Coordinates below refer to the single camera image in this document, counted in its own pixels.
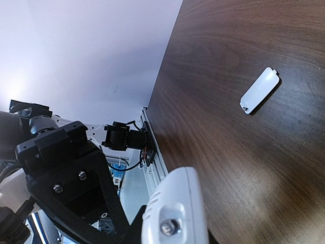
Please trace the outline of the white remote control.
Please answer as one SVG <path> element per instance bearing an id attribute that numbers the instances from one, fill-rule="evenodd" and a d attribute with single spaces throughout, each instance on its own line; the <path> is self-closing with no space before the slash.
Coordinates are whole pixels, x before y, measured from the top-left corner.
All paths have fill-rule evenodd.
<path id="1" fill-rule="evenodd" d="M 208 243 L 197 171 L 171 171 L 150 196 L 143 214 L 141 243 Z"/>

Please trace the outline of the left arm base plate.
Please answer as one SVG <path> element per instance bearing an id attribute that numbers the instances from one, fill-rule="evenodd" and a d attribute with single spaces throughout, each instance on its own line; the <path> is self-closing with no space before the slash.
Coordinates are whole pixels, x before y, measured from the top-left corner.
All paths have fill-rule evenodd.
<path id="1" fill-rule="evenodd" d="M 154 158 L 157 154 L 157 146 L 149 122 L 143 122 L 142 131 L 146 134 L 145 147 L 141 150 L 142 159 L 144 161 L 143 164 L 149 167 L 154 162 Z"/>

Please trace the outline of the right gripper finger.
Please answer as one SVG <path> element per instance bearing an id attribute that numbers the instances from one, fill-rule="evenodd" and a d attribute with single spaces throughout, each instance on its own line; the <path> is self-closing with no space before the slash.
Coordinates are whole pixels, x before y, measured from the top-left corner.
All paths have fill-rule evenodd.
<path id="1" fill-rule="evenodd" d="M 127 223 L 126 215 L 122 206 L 120 207 L 119 214 L 121 215 L 122 222 L 126 228 L 122 232 L 122 244 L 141 244 L 143 214 L 145 213 L 147 205 L 142 205 L 134 217 L 131 224 Z"/>

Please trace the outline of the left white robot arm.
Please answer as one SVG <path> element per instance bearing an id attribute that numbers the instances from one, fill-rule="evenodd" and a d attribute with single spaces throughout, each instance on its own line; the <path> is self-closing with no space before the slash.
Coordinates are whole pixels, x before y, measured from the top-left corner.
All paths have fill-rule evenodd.
<path id="1" fill-rule="evenodd" d="M 77 243 L 140 243 L 142 220 L 132 223 L 117 195 L 102 147 L 138 149 L 145 157 L 148 134 L 129 124 L 105 125 L 101 143 L 80 121 L 59 126 L 49 107 L 12 100 L 1 113 L 1 186 L 12 196 L 1 206 L 1 243 L 24 243 L 25 219 L 38 206 Z"/>

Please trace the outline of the white battery cover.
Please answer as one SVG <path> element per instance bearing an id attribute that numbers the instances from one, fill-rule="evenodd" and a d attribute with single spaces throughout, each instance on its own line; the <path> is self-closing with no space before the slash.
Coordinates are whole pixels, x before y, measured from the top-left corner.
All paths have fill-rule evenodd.
<path id="1" fill-rule="evenodd" d="M 277 71 L 267 67 L 259 75 L 256 81 L 250 86 L 240 99 L 240 107 L 246 114 L 250 114 L 278 85 L 280 77 Z"/>

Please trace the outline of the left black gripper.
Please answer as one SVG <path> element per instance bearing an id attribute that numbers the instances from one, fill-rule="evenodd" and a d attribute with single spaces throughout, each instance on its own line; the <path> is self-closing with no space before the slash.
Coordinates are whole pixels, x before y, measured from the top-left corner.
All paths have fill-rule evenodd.
<path id="1" fill-rule="evenodd" d="M 129 223 L 107 160 L 88 142 L 86 131 L 75 121 L 45 132 L 17 145 L 16 158 L 29 175 L 31 196 L 61 232 L 77 243 L 122 243 Z M 104 212 L 113 221 L 115 235 L 92 226 Z"/>

